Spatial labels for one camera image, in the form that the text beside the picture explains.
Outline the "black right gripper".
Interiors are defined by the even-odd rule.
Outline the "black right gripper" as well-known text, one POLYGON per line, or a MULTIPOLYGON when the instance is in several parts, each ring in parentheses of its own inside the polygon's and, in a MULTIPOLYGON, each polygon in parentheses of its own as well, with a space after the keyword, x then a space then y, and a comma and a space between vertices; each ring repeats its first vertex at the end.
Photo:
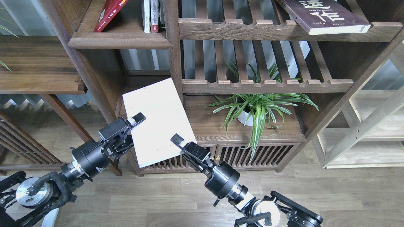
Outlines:
POLYGON ((210 152, 194 142, 187 143, 178 134, 174 134, 170 140, 184 152, 183 157, 186 158, 191 167, 207 176, 205 187, 212 194, 219 199, 224 197, 230 199, 240 198, 239 172, 225 161, 216 165, 211 159, 210 152))

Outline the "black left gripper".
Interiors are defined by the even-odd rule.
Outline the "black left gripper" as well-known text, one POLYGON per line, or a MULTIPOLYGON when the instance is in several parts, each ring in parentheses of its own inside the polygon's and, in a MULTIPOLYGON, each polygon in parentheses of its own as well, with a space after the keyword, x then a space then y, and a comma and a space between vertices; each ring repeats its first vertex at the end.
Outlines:
POLYGON ((98 132, 100 141, 91 139, 78 148, 71 148, 73 161, 69 164, 69 178, 92 179, 111 164, 114 164, 115 174, 121 176, 117 168, 119 158, 133 147, 128 133, 145 120, 142 113, 127 119, 120 117, 98 132))

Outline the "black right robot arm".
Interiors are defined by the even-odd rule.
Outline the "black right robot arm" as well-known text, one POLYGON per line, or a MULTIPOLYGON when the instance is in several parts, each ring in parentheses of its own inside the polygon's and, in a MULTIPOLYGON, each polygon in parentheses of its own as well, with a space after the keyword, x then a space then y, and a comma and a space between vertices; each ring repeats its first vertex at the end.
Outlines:
POLYGON ((281 212, 286 215, 289 227, 319 227, 322 224, 323 218, 320 215, 276 191, 272 191, 270 196, 257 199, 246 186, 238 183, 238 171, 225 161, 215 164, 210 152, 195 142, 186 143, 178 134, 171 141, 183 151, 183 157, 193 169, 207 176, 204 185, 217 197, 214 206, 221 199, 228 198, 228 202, 244 214, 244 217, 235 220, 235 227, 277 226, 281 212))

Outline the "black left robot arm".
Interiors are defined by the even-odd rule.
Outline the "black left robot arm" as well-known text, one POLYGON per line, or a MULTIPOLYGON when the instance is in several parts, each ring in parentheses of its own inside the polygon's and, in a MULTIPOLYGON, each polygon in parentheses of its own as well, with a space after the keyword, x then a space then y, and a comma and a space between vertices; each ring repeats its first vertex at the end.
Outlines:
POLYGON ((61 172, 50 172, 42 177, 26 178, 19 171, 1 180, 1 226, 32 227, 50 211, 68 202, 74 202, 73 192, 83 185, 85 179, 93 177, 117 164, 133 147, 129 132, 145 120, 142 113, 131 118, 118 118, 102 128, 100 141, 90 140, 71 148, 73 161, 61 166, 61 172))

